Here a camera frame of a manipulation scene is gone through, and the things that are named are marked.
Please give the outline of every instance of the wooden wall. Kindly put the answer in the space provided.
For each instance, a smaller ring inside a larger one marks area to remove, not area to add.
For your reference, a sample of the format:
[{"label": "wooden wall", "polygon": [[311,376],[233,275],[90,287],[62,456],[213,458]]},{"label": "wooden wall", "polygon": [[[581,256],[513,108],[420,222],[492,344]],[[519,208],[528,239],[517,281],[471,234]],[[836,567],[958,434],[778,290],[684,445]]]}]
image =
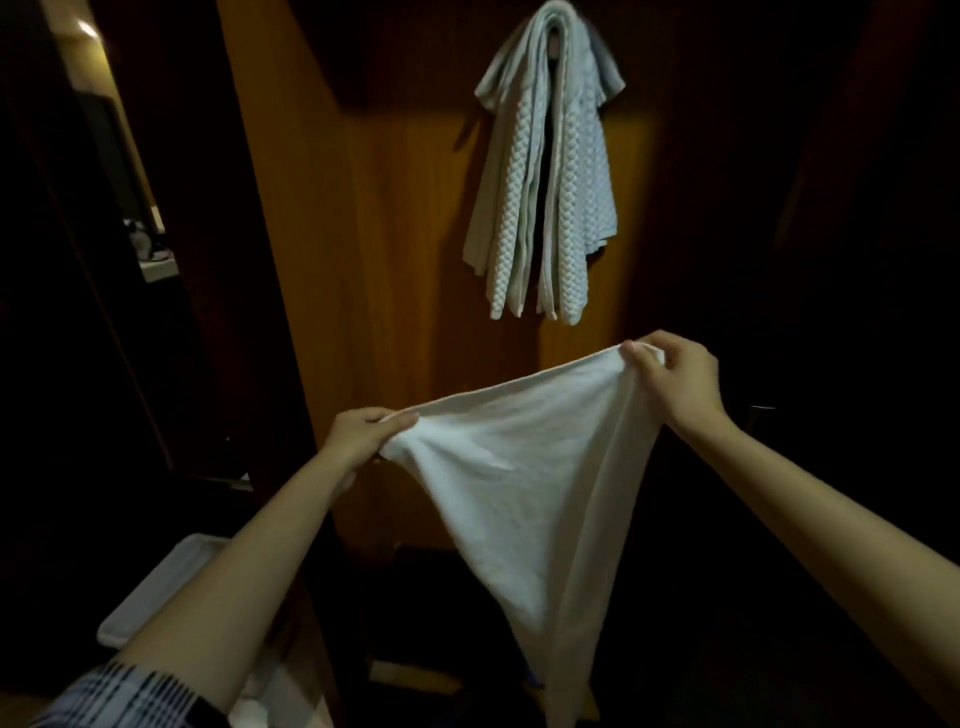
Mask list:
[{"label": "wooden wall", "polygon": [[[286,0],[218,5],[318,443],[341,409],[406,407],[623,337],[668,14],[605,4],[591,15],[627,81],[604,119],[619,235],[570,328],[532,313],[491,321],[484,281],[461,261],[492,124],[472,90],[534,4],[312,8],[309,41]],[[362,473],[336,519],[370,554],[450,545],[419,486],[389,464]]]}]

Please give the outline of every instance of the light fixture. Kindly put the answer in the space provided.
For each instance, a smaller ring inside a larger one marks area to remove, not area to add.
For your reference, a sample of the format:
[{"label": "light fixture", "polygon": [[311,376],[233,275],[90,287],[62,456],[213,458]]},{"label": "light fixture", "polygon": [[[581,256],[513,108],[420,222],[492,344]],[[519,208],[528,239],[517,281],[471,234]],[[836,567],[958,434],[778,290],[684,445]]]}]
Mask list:
[{"label": "light fixture", "polygon": [[80,20],[80,19],[78,18],[78,20],[77,20],[77,25],[79,25],[79,26],[80,26],[80,29],[81,29],[82,31],[84,31],[84,33],[86,33],[88,36],[92,37],[92,38],[95,39],[95,40],[99,40],[99,39],[100,39],[100,34],[97,33],[97,32],[93,29],[93,26],[90,25],[90,24],[89,24],[88,22],[86,22],[85,20]]}]

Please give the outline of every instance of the plaid shirt sleeve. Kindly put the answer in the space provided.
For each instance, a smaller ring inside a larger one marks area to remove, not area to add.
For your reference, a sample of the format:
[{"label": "plaid shirt sleeve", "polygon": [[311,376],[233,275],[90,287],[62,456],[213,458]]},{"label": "plaid shirt sleeve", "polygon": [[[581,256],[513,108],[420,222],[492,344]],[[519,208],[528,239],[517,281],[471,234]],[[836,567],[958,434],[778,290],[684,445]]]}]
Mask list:
[{"label": "plaid shirt sleeve", "polygon": [[177,678],[109,663],[67,688],[30,728],[228,728],[228,723]]}]

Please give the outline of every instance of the textured towel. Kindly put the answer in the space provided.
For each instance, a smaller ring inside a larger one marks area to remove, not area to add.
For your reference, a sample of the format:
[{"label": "textured towel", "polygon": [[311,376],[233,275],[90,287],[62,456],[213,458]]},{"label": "textured towel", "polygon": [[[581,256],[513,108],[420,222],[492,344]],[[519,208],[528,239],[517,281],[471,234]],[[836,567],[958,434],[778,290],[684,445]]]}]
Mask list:
[{"label": "textured towel", "polygon": [[[550,33],[559,54],[552,84]],[[553,119],[537,309],[576,324],[587,305],[587,260],[616,234],[607,145],[597,109],[623,88],[596,30],[564,0],[549,0],[507,39],[476,87],[496,114],[470,217],[464,261],[487,275],[490,315],[523,311],[533,254],[547,107]]]},{"label": "textured towel", "polygon": [[381,454],[420,481],[503,608],[549,728],[572,728],[660,429],[646,392],[614,348],[413,409]]}]

